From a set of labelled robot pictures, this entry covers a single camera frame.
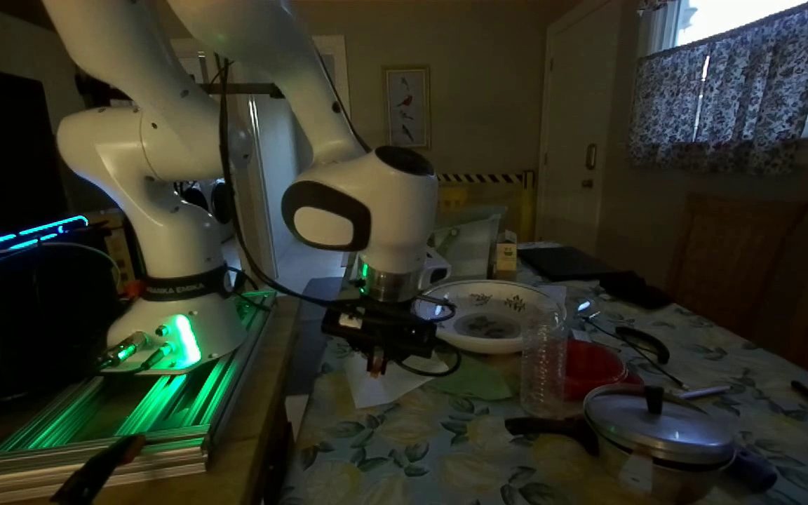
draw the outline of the lace curtain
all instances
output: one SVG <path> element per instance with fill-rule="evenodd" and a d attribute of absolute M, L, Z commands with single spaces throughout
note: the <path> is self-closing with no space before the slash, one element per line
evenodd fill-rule
<path fill-rule="evenodd" d="M 808 116 L 808 4 L 639 62 L 634 167 L 791 174 Z"/>

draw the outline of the white bowl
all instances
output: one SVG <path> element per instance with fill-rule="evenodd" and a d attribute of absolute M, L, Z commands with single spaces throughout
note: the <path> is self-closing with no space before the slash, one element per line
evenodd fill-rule
<path fill-rule="evenodd" d="M 516 282 L 444 282 L 426 297 L 450 301 L 454 318 L 437 323 L 437 339 L 469 353 L 520 353 L 523 337 L 538 328 L 547 297 Z M 434 304 L 416 301 L 413 311 L 434 318 Z"/>

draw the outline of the floral tablecloth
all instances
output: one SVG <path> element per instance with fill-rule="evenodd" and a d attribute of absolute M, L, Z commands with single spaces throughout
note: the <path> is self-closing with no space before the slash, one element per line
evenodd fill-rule
<path fill-rule="evenodd" d="M 531 273 L 520 282 L 545 290 Z M 701 502 L 808 502 L 808 402 L 791 390 L 791 379 L 808 384 L 808 372 L 681 307 L 600 307 L 617 323 L 656 334 L 671 349 L 667 372 L 688 387 L 728 384 L 725 397 L 697 405 L 777 471 L 764 495 L 722 477 Z M 596 339 L 636 377 L 656 379 L 629 349 L 604 334 Z M 284 502 L 652 502 L 617 481 L 621 453 L 592 459 L 563 435 L 507 435 L 506 419 L 523 417 L 520 356 L 469 356 L 457 373 L 472 373 L 475 387 L 437 379 L 392 405 L 356 411 L 340 372 L 349 353 L 343 339 L 325 349 Z"/>

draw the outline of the jar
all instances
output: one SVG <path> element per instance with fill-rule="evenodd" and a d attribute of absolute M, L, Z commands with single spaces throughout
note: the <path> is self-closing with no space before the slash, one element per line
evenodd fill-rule
<path fill-rule="evenodd" d="M 579 412 L 568 402 L 568 345 L 569 345 L 569 311 L 562 304 L 537 316 L 523 337 L 520 365 L 520 402 L 526 417 L 563 419 Z"/>

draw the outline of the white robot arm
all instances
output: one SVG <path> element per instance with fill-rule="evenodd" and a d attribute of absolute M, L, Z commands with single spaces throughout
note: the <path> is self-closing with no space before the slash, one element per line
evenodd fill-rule
<path fill-rule="evenodd" d="M 364 262 L 361 304 L 338 316 L 361 321 L 340 323 L 340 334 L 364 352 L 397 349 L 387 334 L 401 334 L 409 344 L 381 353 L 426 353 L 433 332 L 409 328 L 401 307 L 416 297 L 434 222 L 430 164 L 406 149 L 368 153 L 359 144 L 319 53 L 287 4 L 169 7 L 195 39 L 234 62 L 238 80 L 270 80 L 290 99 L 312 144 L 312 167 L 284 196 L 287 224 L 312 247 L 353 250 Z M 186 205 L 171 184 L 253 170 L 249 125 L 224 121 L 216 101 L 183 74 L 148 4 L 46 0 L 46 8 L 73 62 L 133 99 L 133 106 L 87 109 L 58 128 L 64 164 L 120 205 L 148 273 L 147 296 L 109 328 L 109 345 L 126 345 L 136 334 L 179 334 L 183 353 L 161 373 L 183 373 L 230 353 L 245 332 L 223 290 L 220 224 Z M 387 332 L 391 321 L 404 321 L 404 332 Z"/>

